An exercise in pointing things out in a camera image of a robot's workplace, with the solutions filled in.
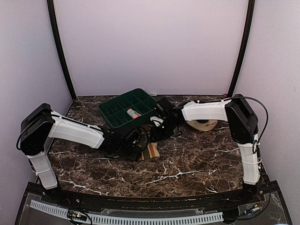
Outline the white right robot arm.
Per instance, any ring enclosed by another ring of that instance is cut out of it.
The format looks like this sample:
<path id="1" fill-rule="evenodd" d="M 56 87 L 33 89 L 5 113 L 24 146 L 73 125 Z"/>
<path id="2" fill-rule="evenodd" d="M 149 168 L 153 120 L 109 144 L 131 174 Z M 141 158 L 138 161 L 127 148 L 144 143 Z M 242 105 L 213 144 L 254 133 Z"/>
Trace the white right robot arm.
<path id="1" fill-rule="evenodd" d="M 232 139 L 237 143 L 243 165 L 243 182 L 248 184 L 240 191 L 239 199 L 250 203 L 257 196 L 260 178 L 258 157 L 258 117 L 247 102 L 247 98 L 237 94 L 232 98 L 214 101 L 190 101 L 179 106 L 173 105 L 165 97 L 158 100 L 155 110 L 163 121 L 150 130 L 150 141 L 158 142 L 173 135 L 173 131 L 183 122 L 194 120 L 221 120 L 229 125 Z"/>

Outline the green compartment tray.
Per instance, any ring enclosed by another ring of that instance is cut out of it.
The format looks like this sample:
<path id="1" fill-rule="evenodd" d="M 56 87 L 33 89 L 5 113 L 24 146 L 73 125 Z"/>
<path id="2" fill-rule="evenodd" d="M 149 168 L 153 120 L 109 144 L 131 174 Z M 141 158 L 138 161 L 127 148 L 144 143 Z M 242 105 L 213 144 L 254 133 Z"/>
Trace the green compartment tray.
<path id="1" fill-rule="evenodd" d="M 147 92 L 137 88 L 107 100 L 98 107 L 103 118 L 111 128 L 125 130 L 147 123 L 150 117 L 157 114 L 155 111 L 156 103 L 157 100 Z M 137 111 L 141 116 L 132 119 L 127 114 L 129 108 Z"/>

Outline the pink patterned sock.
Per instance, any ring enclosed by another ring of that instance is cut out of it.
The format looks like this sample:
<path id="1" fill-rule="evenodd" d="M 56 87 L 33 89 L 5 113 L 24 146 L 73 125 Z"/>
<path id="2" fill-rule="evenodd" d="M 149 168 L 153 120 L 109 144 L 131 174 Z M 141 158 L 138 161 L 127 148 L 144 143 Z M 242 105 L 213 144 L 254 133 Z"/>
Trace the pink patterned sock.
<path id="1" fill-rule="evenodd" d="M 132 118 L 132 119 L 136 119 L 138 117 L 141 116 L 141 114 L 139 114 L 137 111 L 133 110 L 132 108 L 129 108 L 127 110 L 127 114 Z"/>

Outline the beige sock with olive toe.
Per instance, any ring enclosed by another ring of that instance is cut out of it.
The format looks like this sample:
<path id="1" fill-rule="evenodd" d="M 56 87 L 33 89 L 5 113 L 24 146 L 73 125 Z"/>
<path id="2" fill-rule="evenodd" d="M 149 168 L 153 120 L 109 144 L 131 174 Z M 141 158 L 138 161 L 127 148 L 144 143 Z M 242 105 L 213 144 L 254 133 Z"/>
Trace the beige sock with olive toe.
<path id="1" fill-rule="evenodd" d="M 142 152 L 141 157 L 139 158 L 139 161 L 144 161 L 146 159 L 151 159 L 151 158 L 158 158 L 160 157 L 160 154 L 157 149 L 158 143 L 149 143 L 147 149 L 145 149 Z"/>

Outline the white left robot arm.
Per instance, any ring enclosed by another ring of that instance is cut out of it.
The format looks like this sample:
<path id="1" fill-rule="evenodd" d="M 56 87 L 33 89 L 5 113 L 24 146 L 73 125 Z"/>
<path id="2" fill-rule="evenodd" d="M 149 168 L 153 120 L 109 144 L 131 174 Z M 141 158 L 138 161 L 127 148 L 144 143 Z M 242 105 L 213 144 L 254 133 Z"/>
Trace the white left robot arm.
<path id="1" fill-rule="evenodd" d="M 117 130 L 70 119 L 53 111 L 49 104 L 41 104 L 21 122 L 16 148 L 27 156 L 43 188 L 48 190 L 48 197 L 55 204 L 63 204 L 66 193 L 59 189 L 59 180 L 45 151 L 48 138 L 104 149 L 109 155 L 132 161 L 139 160 L 149 143 L 149 136 L 143 128 L 133 128 L 122 134 Z"/>

